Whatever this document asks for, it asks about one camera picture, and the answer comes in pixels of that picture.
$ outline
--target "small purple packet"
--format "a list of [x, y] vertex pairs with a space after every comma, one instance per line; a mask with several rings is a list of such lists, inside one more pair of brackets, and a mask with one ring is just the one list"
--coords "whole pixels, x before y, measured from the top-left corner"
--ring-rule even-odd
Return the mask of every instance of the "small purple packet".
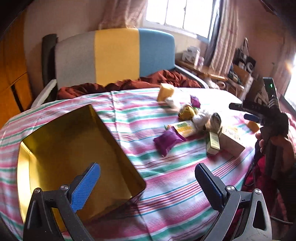
[[186, 139], [177, 133], [174, 127], [171, 127], [153, 141], [161, 155], [166, 156], [174, 145], [185, 142]]
[[200, 101], [198, 100], [197, 97], [191, 95], [190, 96], [190, 101], [191, 101], [192, 107], [200, 108]]

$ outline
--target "hand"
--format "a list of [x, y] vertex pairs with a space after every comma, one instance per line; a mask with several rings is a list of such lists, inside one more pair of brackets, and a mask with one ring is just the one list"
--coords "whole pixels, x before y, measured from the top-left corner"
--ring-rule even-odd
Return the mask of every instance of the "hand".
[[[263, 152], [264, 140], [262, 139], [261, 133], [257, 133], [256, 138], [259, 140], [260, 152]], [[295, 153], [294, 146], [291, 143], [289, 137], [284, 137], [282, 135], [274, 136], [270, 138], [271, 143], [275, 146], [280, 146], [283, 148], [283, 163], [281, 165], [281, 171], [288, 171], [295, 163]]]

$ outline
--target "striped bedsheet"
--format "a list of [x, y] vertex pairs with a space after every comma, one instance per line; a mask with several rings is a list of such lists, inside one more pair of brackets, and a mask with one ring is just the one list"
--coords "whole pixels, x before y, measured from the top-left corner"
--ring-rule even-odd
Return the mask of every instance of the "striped bedsheet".
[[220, 114], [223, 124], [237, 126], [246, 149], [238, 158], [226, 151], [207, 156], [202, 136], [176, 145], [164, 158], [153, 139], [164, 125], [178, 121], [177, 113], [156, 102], [159, 89], [139, 89], [92, 94], [71, 100], [43, 104], [11, 118], [0, 130], [0, 215], [8, 228], [22, 240], [23, 221], [17, 196], [17, 158], [20, 142], [49, 121], [91, 104], [114, 138], [146, 181], [137, 205], [117, 216], [86, 225], [95, 240], [195, 240], [213, 223], [214, 211], [194, 176], [194, 168], [204, 162], [225, 184], [240, 189], [254, 155], [255, 135], [245, 125], [242, 114], [229, 110], [230, 102], [240, 103], [232, 94], [213, 89], [179, 88], [176, 98], [190, 102], [199, 98], [201, 108]]

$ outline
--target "red blanket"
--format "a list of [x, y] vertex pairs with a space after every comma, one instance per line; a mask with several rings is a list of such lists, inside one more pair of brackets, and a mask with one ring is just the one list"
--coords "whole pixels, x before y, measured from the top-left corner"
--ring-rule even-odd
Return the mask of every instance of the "red blanket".
[[200, 88], [195, 80], [191, 80], [176, 71], [160, 70], [148, 77], [140, 77], [138, 80], [123, 80], [110, 83], [107, 86], [85, 83], [72, 87], [62, 87], [57, 93], [57, 99], [73, 99], [82, 95], [104, 93], [110, 91], [144, 89], [159, 87], [160, 83], [168, 83], [175, 87]]

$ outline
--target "striped curtain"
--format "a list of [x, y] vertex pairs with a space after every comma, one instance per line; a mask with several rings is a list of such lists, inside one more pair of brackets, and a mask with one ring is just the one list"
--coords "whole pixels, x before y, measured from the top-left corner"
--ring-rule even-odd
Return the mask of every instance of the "striped curtain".
[[224, 0], [220, 30], [210, 68], [227, 75], [234, 56], [238, 35], [238, 7], [236, 0]]
[[108, 0], [98, 29], [137, 28], [148, 0]]
[[279, 94], [284, 95], [291, 80], [293, 62], [296, 53], [296, 42], [286, 30], [284, 42], [281, 47], [278, 62], [275, 64], [271, 76], [274, 79], [276, 90]]

